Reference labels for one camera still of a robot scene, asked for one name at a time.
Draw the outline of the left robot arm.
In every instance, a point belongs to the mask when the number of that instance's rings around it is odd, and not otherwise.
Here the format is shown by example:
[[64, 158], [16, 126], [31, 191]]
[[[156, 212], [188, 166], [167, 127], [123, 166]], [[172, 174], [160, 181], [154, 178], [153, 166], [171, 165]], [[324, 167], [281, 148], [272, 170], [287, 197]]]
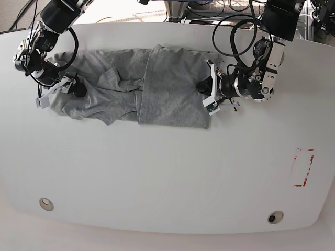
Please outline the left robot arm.
[[[228, 100], [230, 106], [237, 109], [239, 103], [234, 98], [252, 99], [262, 102], [271, 99], [278, 75], [278, 68], [284, 60], [285, 41], [292, 41], [304, 1], [267, 1], [261, 18], [255, 13], [245, 15], [245, 19], [236, 23], [230, 34], [231, 57], [236, 64], [228, 64], [222, 71], [212, 60], [207, 59], [210, 77], [197, 84], [196, 89], [206, 95], [203, 106], [210, 115], [217, 113]], [[253, 23], [255, 29], [267, 32], [266, 37], [252, 38], [248, 49], [252, 50], [254, 61], [247, 66], [238, 52], [235, 34], [247, 23]]]

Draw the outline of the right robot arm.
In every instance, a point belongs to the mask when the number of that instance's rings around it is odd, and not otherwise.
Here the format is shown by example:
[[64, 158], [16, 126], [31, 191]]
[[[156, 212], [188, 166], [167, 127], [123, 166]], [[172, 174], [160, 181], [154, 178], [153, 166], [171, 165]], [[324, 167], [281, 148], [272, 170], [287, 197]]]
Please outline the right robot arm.
[[[33, 20], [31, 32], [13, 56], [15, 68], [38, 84], [40, 98], [42, 88], [51, 90], [53, 87], [60, 88], [65, 93], [73, 93], [76, 97], [85, 97], [85, 85], [77, 75], [69, 75], [65, 70], [74, 62], [79, 50], [79, 40], [71, 26], [91, 3], [92, 1], [50, 1], [39, 18]], [[74, 39], [74, 51], [64, 66], [56, 66], [45, 58], [55, 47], [58, 37], [66, 31]]]

